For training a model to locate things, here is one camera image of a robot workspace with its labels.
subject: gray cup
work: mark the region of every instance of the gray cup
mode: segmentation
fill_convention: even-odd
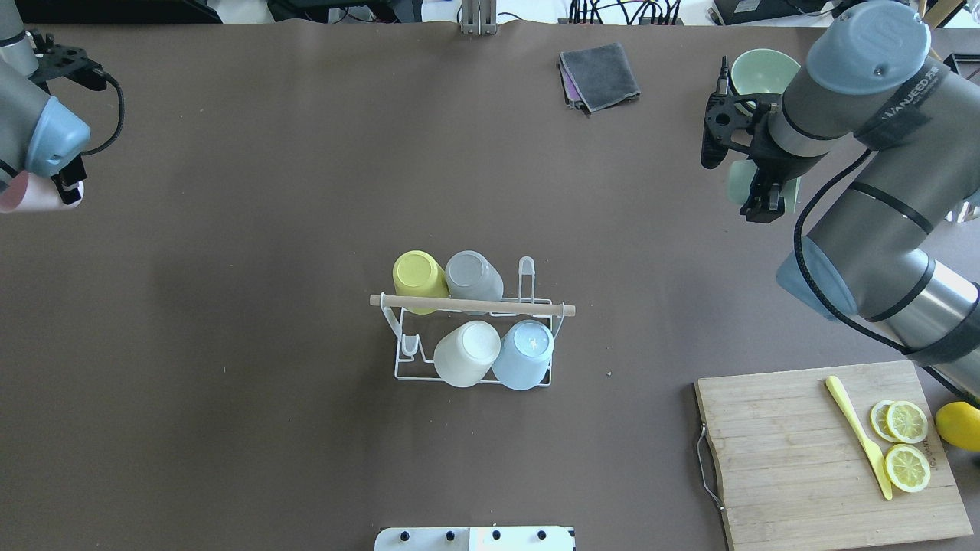
[[[504,280],[487,259],[476,251],[459,252],[449,259],[446,264],[446,284],[453,298],[491,301],[504,298]]]

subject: white wire rack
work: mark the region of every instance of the white wire rack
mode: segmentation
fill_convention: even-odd
[[[528,280],[529,294],[524,296],[525,281]],[[422,380],[422,381],[442,381],[435,372],[434,361],[430,355],[425,353],[422,346],[422,336],[414,329],[407,330],[406,327],[425,326],[443,327],[449,326],[450,330],[461,325],[464,321],[480,319],[484,316],[490,318],[491,325],[500,325],[500,322],[509,322],[513,318],[532,318],[540,320],[552,333],[558,337],[559,330],[565,318],[575,315],[575,307],[564,302],[553,303],[550,299],[537,298],[536,273],[534,270],[534,259],[523,257],[517,263],[517,297],[505,297],[501,301],[485,300],[463,300],[453,298],[428,298],[415,296],[388,295],[385,293],[371,295],[370,305],[380,307],[384,319],[391,326],[397,340],[395,346],[395,378],[398,380]],[[394,309],[400,310],[396,316]],[[430,309],[443,314],[413,314],[410,309]],[[479,315],[465,314],[470,312],[481,313]],[[449,331],[439,334],[438,327],[431,327],[426,336],[441,338]],[[501,384],[498,380],[488,374],[481,381],[487,384]],[[541,382],[535,386],[550,386],[552,383],[552,365],[549,363],[548,370]]]

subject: white label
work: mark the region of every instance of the white label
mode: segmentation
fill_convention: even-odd
[[[738,3],[738,6],[735,6],[735,13],[754,12],[759,8],[761,2],[762,0],[742,0]]]

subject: lemon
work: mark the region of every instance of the lemon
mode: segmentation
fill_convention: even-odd
[[[888,431],[906,444],[914,444],[925,439],[929,430],[925,414],[918,406],[905,400],[900,400],[888,406],[885,413],[885,425]]]
[[[936,412],[936,430],[957,448],[980,452],[980,410],[966,402],[952,402]]]
[[[885,417],[888,414],[888,406],[891,406],[894,403],[895,402],[891,400],[882,400],[871,408],[871,428],[874,429],[875,434],[881,436],[889,442],[899,441],[898,438],[889,432],[888,422],[885,420]]]
[[[885,473],[900,490],[922,491],[929,485],[929,461],[915,446],[895,444],[885,455]]]

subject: gray cloth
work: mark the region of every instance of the gray cloth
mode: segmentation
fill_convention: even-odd
[[[562,52],[559,58],[590,113],[640,95],[640,86],[619,42]]]

